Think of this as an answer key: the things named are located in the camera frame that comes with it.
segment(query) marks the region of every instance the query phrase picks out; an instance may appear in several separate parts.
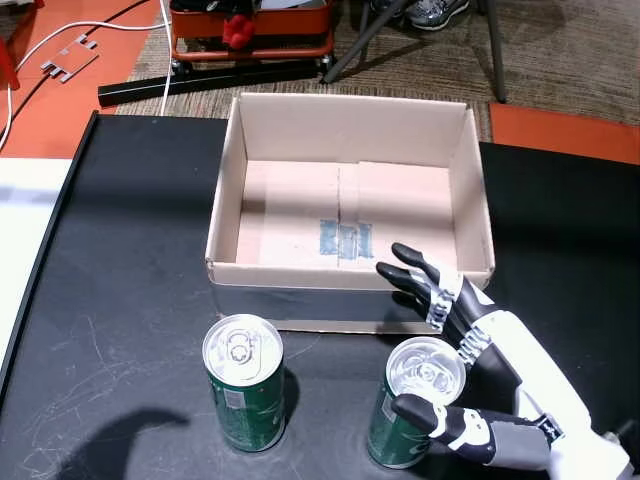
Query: robotic hand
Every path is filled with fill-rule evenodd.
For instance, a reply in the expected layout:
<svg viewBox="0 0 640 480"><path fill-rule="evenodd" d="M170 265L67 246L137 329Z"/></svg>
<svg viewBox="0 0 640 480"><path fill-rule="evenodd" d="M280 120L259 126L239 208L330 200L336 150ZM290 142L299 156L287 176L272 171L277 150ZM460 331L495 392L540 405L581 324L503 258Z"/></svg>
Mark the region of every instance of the robotic hand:
<svg viewBox="0 0 640 480"><path fill-rule="evenodd" d="M518 317L501 310L460 272L427 262L400 243L391 249L417 270L379 262L378 273L412 294L414 308L448 337L469 369L510 377L515 396L514 415L507 415L403 394L392 404L397 414L484 465L546 469L552 480L631 478L625 450L591 430L584 403Z"/></svg>

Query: blue tape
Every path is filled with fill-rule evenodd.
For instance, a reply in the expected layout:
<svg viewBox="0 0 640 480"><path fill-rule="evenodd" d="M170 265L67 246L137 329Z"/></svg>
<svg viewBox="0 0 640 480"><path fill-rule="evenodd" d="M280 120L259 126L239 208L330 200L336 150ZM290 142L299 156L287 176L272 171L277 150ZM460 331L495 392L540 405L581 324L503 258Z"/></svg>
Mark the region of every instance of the blue tape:
<svg viewBox="0 0 640 480"><path fill-rule="evenodd" d="M370 223L358 224L358 256L363 258L373 258Z"/></svg>
<svg viewBox="0 0 640 480"><path fill-rule="evenodd" d="M320 255L337 255L345 260L373 258L371 244L370 223L349 227L335 220L320 220Z"/></svg>
<svg viewBox="0 0 640 480"><path fill-rule="evenodd" d="M338 222L320 220L320 255L338 254Z"/></svg>
<svg viewBox="0 0 640 480"><path fill-rule="evenodd" d="M356 227L338 225L338 258L355 260L358 256L358 231Z"/></svg>

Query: sneaker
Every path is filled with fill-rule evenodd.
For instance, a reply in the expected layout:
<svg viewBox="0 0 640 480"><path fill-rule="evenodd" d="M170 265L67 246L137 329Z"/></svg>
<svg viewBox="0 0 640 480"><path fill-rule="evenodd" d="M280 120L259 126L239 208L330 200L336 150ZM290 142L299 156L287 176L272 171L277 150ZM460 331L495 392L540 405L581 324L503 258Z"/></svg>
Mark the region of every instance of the sneaker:
<svg viewBox="0 0 640 480"><path fill-rule="evenodd" d="M467 8L469 0L419 0L407 9L405 15L414 27L435 31L446 27L451 17Z"/></svg>
<svg viewBox="0 0 640 480"><path fill-rule="evenodd" d="M389 8L389 5L393 3L393 0L370 0L369 5L371 5L371 10L374 13L380 15L383 10ZM393 14L392 18L400 18L402 16L402 10L398 10Z"/></svg>

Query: black table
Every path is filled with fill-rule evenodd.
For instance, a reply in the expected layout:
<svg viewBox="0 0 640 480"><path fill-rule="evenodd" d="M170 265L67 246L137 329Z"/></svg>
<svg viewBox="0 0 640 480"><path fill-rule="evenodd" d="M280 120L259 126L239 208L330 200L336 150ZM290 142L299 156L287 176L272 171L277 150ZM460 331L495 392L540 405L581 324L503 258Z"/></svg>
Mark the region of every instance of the black table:
<svg viewBox="0 0 640 480"><path fill-rule="evenodd" d="M364 439L399 337L283 333L283 440L253 455L224 444L200 352L216 318L203 252L224 128L92 120L5 365L0 478L546 478L439 451L406 471L375 465ZM640 403L638 168L489 144L482 156L488 293L529 325L604 432Z"/></svg>

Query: aluminum can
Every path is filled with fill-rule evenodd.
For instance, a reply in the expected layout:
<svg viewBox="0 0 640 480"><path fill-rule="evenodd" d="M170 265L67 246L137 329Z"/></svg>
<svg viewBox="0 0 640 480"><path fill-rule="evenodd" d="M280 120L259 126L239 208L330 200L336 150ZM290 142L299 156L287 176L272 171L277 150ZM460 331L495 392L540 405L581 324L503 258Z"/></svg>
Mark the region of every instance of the aluminum can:
<svg viewBox="0 0 640 480"><path fill-rule="evenodd" d="M398 345L387 360L369 427L367 446L371 457L389 468L418 463L429 447L426 433L391 409L403 393L419 395L432 403L449 405L464 388L462 358L448 343L433 337L414 337Z"/></svg>
<svg viewBox="0 0 640 480"><path fill-rule="evenodd" d="M222 432L235 448L259 452L282 436L282 354L280 334L256 315L231 315L207 332L202 357Z"/></svg>

